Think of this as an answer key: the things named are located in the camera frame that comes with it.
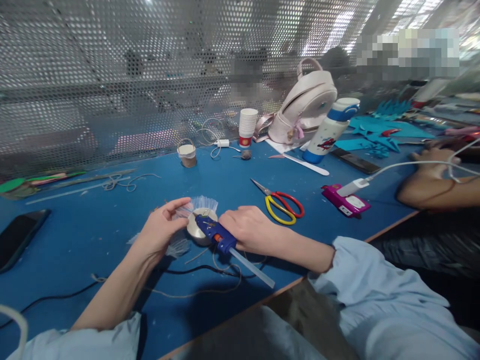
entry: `hand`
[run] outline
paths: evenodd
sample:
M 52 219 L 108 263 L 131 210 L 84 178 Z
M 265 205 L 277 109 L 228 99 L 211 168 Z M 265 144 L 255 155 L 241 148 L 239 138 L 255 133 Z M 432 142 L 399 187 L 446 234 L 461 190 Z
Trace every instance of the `hand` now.
M 159 262 L 169 247 L 172 235 L 189 223 L 186 218 L 172 220 L 175 210 L 189 202 L 189 197 L 182 197 L 152 212 L 129 253 L 141 260 L 152 259 Z
M 449 157 L 455 152 L 450 149 L 440 149 L 437 147 L 425 149 L 421 154 L 412 153 L 410 156 L 415 161 L 448 161 Z M 456 156 L 451 160 L 453 164 L 460 164 L 460 159 Z M 418 164 L 418 171 L 435 178 L 442 178 L 443 172 L 447 169 L 446 164 L 424 163 Z
M 267 256 L 279 257 L 279 239 L 289 231 L 271 222 L 256 206 L 228 210 L 218 222 L 237 239 L 237 250 Z
M 427 149 L 439 148 L 439 149 L 450 149 L 455 152 L 464 148 L 468 143 L 465 140 L 462 140 L 458 137 L 449 137 L 439 140 L 431 140 L 425 144 Z

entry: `metal mesh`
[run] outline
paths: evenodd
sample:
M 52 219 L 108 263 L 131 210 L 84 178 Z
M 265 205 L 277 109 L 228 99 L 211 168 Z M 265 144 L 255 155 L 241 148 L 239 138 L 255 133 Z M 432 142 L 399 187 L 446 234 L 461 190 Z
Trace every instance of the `metal mesh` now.
M 211 117 L 235 138 L 240 109 L 277 111 L 305 56 L 339 95 L 379 102 L 399 84 L 356 77 L 357 36 L 421 28 L 439 4 L 2 0 L 0 180 L 172 152 Z

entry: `table edge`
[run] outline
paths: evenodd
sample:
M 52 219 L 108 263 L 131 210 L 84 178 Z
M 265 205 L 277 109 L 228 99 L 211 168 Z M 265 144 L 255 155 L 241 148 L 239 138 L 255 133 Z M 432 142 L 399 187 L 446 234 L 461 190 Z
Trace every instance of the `table edge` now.
M 396 227 L 397 225 L 403 223 L 404 221 L 414 217 L 415 215 L 417 215 L 420 211 L 419 210 L 414 210 L 412 211 L 412 213 L 408 214 L 407 216 L 404 216 L 403 218 L 401 218 L 400 220 L 394 222 L 392 225 L 390 226 L 387 226 L 385 229 L 377 232 L 376 234 L 370 236 L 368 239 L 365 240 L 366 243 L 369 243 L 371 242 L 372 240 L 376 239 L 377 237 L 379 237 L 380 235 L 386 233 L 387 231 L 389 231 L 390 229 L 393 229 L 394 227 Z M 266 298 L 260 300 L 259 302 L 253 304 L 252 306 L 246 308 L 245 310 L 239 312 L 238 314 L 236 314 L 235 316 L 229 318 L 228 320 L 225 320 L 224 322 L 222 322 L 221 324 L 211 328 L 210 330 L 208 330 L 207 332 L 204 332 L 203 334 L 197 336 L 196 338 L 190 340 L 189 342 L 186 342 L 184 343 L 183 345 L 177 347 L 176 349 L 173 349 L 172 351 L 170 351 L 169 353 L 163 355 L 162 357 L 160 357 L 158 360 L 168 360 L 170 359 L 172 356 L 178 354 L 179 352 L 181 352 L 182 350 L 186 349 L 186 348 L 189 348 L 190 346 L 192 346 L 195 342 L 198 342 L 200 341 L 200 339 L 207 335 L 208 333 L 210 332 L 213 332 L 219 328 L 221 328 L 222 326 L 225 326 L 228 322 L 230 322 L 231 320 L 235 319 L 236 317 L 239 317 L 241 315 L 243 315 L 244 313 L 250 311 L 251 309 L 254 309 L 258 306 L 261 306 L 262 304 L 270 301 L 271 299 L 273 299 L 274 297 L 282 294 L 283 292 L 287 291 L 288 289 L 290 288 L 293 288 L 295 285 L 299 284 L 300 282 L 302 282 L 304 279 L 306 278 L 306 276 L 302 276 L 300 277 L 299 279 L 289 283 L 287 286 L 284 286 L 282 287 L 281 289 L 275 291 L 273 294 L 267 296 Z

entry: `scissors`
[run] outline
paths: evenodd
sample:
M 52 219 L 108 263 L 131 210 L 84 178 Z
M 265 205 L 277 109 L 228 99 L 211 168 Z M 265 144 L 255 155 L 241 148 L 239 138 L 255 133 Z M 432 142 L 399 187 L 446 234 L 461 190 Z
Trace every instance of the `scissors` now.
M 269 189 L 267 189 L 265 186 L 260 185 L 257 181 L 253 180 L 250 178 L 253 183 L 258 186 L 258 188 L 265 194 L 265 204 L 266 208 L 268 209 L 268 213 L 271 215 L 272 218 L 274 218 L 276 221 L 278 221 L 280 224 L 283 225 L 293 225 L 297 222 L 297 218 L 302 218 L 305 215 L 305 210 L 300 201 L 298 201 L 296 198 L 293 196 L 290 196 L 284 192 L 276 191 L 276 192 L 271 192 Z M 278 203 L 275 202 L 273 198 L 276 198 L 280 200 L 283 206 L 279 205 Z M 283 198 L 287 198 L 295 203 L 295 205 L 298 207 L 300 210 L 300 213 L 296 213 L 295 211 L 292 210 L 290 205 L 287 203 L 287 201 Z M 272 207 L 270 204 L 273 204 L 277 209 L 279 209 L 282 213 L 285 213 L 290 217 L 290 221 L 282 220 L 279 218 L 277 215 L 272 210 Z

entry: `scissor handle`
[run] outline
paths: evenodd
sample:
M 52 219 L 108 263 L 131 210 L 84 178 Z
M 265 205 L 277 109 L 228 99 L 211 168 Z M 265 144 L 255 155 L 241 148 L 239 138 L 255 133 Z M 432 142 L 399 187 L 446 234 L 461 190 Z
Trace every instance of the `scissor handle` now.
M 288 215 L 290 217 L 290 221 L 286 221 L 286 220 L 283 220 L 281 219 L 280 217 L 278 217 L 272 210 L 272 207 L 270 206 L 270 203 L 273 204 L 274 207 L 276 207 L 277 209 L 279 209 L 282 213 L 285 213 L 286 215 Z M 295 215 L 293 215 L 290 211 L 288 211 L 286 208 L 282 207 L 281 205 L 279 205 L 278 203 L 275 202 L 275 200 L 270 196 L 265 196 L 265 204 L 266 204 L 266 208 L 268 209 L 268 213 L 271 215 L 272 218 L 274 218 L 276 221 L 278 221 L 280 224 L 283 224 L 283 225 L 293 225 L 297 222 L 297 218 L 295 217 Z
M 281 191 L 275 191 L 275 192 L 272 192 L 271 193 L 271 196 L 277 198 L 278 200 L 280 200 L 280 202 L 283 204 L 283 206 L 285 207 L 285 209 L 287 209 L 290 213 L 293 214 L 293 216 L 295 216 L 296 218 L 303 218 L 304 215 L 305 215 L 305 209 L 304 207 L 302 206 L 302 204 L 300 203 L 300 201 L 298 201 L 296 198 L 294 198 L 293 196 L 291 195 L 288 195 L 284 192 L 281 192 Z M 287 201 L 283 198 L 287 198 L 291 201 L 293 201 L 295 203 L 295 205 L 298 207 L 298 209 L 300 210 L 300 213 L 296 213 L 295 211 L 293 211 L 292 207 L 287 203 Z

